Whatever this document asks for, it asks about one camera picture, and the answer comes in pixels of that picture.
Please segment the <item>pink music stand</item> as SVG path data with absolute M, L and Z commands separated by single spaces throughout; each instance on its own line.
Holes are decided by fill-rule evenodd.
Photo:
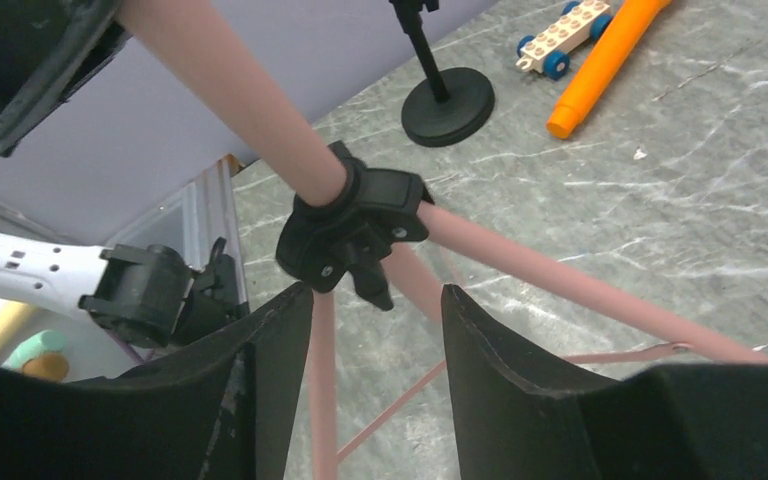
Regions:
M 336 437 L 335 300 L 350 272 L 358 295 L 389 310 L 396 286 L 441 318 L 442 284 L 412 251 L 431 240 L 655 337 L 731 363 L 767 356 L 640 300 L 430 203 L 421 179 L 366 170 L 334 155 L 208 1 L 127 1 L 118 22 L 295 191 L 279 265 L 314 291 L 308 357 L 313 471 L 333 479 Z

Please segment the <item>black microphone stand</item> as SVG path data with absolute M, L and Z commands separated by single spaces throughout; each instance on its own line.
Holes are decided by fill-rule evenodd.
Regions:
M 430 148 L 450 146 L 476 133 L 490 118 L 496 95 L 491 81 L 468 67 L 441 70 L 422 26 L 421 12 L 439 9 L 437 1 L 391 0 L 426 79 L 405 98 L 401 122 L 414 143 Z

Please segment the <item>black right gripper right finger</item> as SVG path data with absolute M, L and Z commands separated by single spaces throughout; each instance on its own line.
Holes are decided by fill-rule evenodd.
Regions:
M 768 364 L 666 364 L 617 381 L 441 297 L 464 479 L 768 479 Z

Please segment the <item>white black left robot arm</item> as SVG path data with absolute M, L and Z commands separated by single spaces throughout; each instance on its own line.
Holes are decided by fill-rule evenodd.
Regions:
M 124 46 L 119 7 L 0 1 L 0 157 Z M 0 298 L 92 322 L 140 348 L 184 346 L 248 312 L 226 244 L 216 239 L 195 269 L 163 245 L 60 245 L 0 234 Z

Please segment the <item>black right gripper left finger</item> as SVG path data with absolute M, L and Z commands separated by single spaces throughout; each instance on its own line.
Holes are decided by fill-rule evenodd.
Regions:
M 294 284 L 249 316 L 116 378 L 0 367 L 0 479 L 280 479 L 311 331 Z

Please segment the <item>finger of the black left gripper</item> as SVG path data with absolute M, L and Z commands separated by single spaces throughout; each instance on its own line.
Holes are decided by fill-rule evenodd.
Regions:
M 116 0 L 0 0 L 0 157 L 123 48 Z

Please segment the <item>orange toy microphone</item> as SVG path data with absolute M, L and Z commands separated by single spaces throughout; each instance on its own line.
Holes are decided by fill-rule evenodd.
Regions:
M 546 128 L 566 139 L 586 119 L 655 17 L 671 0 L 628 0 L 557 101 Z

